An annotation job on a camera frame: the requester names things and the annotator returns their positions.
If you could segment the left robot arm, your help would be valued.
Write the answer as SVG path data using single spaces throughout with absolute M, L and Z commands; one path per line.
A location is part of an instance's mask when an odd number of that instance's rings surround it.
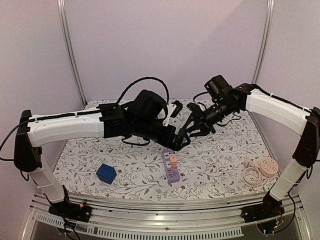
M 179 151 L 190 143 L 190 138 L 185 130 L 177 131 L 169 125 L 175 110 L 173 104 L 138 108 L 132 101 L 47 116 L 32 115 L 30 110 L 25 110 L 17 127 L 13 162 L 17 169 L 30 175 L 63 217 L 70 217 L 75 211 L 74 205 L 41 160 L 42 146 L 78 138 L 122 136 L 126 140 L 136 136 Z

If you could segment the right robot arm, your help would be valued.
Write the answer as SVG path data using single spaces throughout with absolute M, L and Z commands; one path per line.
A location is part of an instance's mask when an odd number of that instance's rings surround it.
M 238 111 L 267 117 L 300 136 L 290 162 L 258 208 L 262 218 L 269 218 L 278 210 L 278 204 L 285 195 L 317 161 L 320 151 L 320 110 L 291 103 L 267 93 L 256 84 L 243 83 L 232 87 L 224 80 L 210 80 L 204 87 L 214 104 L 206 110 L 201 110 L 194 103 L 187 105 L 191 114 L 178 133 L 182 136 L 182 147 L 187 146 L 192 137 L 214 133 L 214 124 Z

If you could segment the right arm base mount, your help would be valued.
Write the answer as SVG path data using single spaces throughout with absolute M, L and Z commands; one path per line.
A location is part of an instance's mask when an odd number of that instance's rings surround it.
M 265 196 L 262 203 L 243 207 L 240 217 L 245 223 L 256 222 L 280 216 L 285 213 L 282 201 L 277 201 L 270 196 Z

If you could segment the pink plug adapter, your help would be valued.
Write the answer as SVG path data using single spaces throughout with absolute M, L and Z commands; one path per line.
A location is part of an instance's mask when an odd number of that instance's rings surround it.
M 171 168 L 176 168 L 177 167 L 177 156 L 176 154 L 170 154 L 169 155 L 169 163 Z

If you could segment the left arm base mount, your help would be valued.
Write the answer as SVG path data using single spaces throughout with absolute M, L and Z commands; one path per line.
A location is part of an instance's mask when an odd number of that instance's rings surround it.
M 63 201 L 57 203 L 48 201 L 50 204 L 48 212 L 61 218 L 88 223 L 93 208 L 87 204 L 86 199 L 83 199 L 80 203 L 70 202 L 68 190 L 64 185 L 62 185 L 62 188 L 64 193 Z

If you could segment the purple power strip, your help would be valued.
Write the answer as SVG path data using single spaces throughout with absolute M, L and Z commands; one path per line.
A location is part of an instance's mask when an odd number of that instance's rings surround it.
M 164 149 L 161 152 L 162 162 L 164 165 L 167 182 L 169 184 L 173 184 L 173 183 L 178 183 L 180 181 L 180 173 L 178 170 L 178 162 L 177 162 L 177 167 L 171 168 L 170 154 L 176 154 L 176 153 L 170 149 Z

